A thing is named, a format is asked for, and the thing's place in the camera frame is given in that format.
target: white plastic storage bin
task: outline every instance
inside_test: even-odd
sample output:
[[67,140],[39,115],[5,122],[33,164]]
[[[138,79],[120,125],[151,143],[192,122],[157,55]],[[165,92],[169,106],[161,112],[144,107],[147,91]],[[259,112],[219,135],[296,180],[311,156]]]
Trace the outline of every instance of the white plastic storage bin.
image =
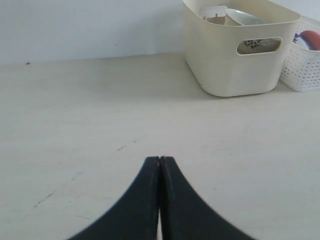
[[[268,0],[183,0],[185,59],[201,87],[219,97],[260,94],[278,83],[301,15]],[[238,9],[270,24],[232,26],[203,20],[209,6]],[[273,52],[240,55],[245,40],[280,38]]]
[[[304,16],[297,32],[304,30],[320,33],[320,22]],[[280,80],[297,92],[320,90],[320,51],[304,49],[291,43]]]

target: red object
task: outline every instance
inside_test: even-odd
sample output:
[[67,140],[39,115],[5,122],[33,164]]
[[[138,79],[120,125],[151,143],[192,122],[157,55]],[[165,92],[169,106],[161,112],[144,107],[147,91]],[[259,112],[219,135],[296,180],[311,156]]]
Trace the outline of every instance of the red object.
[[306,30],[300,33],[300,37],[310,46],[310,50],[320,51],[320,34]]

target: black plastic claw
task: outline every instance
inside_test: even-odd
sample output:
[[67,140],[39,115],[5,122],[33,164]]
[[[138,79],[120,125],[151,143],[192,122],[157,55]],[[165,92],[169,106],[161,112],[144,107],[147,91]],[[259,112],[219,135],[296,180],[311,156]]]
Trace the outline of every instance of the black plastic claw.
[[212,210],[193,190],[173,157],[160,159],[163,240],[254,240]]
[[155,240],[159,157],[148,157],[125,194],[101,218],[70,240]]

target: white table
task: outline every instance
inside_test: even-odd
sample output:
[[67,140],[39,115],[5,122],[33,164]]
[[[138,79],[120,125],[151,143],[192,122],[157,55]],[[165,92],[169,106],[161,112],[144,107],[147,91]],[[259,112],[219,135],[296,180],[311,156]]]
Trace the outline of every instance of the white table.
[[2,67],[0,112],[1,240],[70,237],[161,155],[253,237],[320,239],[319,91],[214,97],[170,53]]

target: white wall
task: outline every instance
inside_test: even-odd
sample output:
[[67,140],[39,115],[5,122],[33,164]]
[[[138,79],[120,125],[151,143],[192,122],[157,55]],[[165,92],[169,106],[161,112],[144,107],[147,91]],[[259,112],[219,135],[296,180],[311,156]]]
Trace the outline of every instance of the white wall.
[[[274,0],[320,20],[319,0]],[[0,65],[183,50],[182,0],[0,0]]]

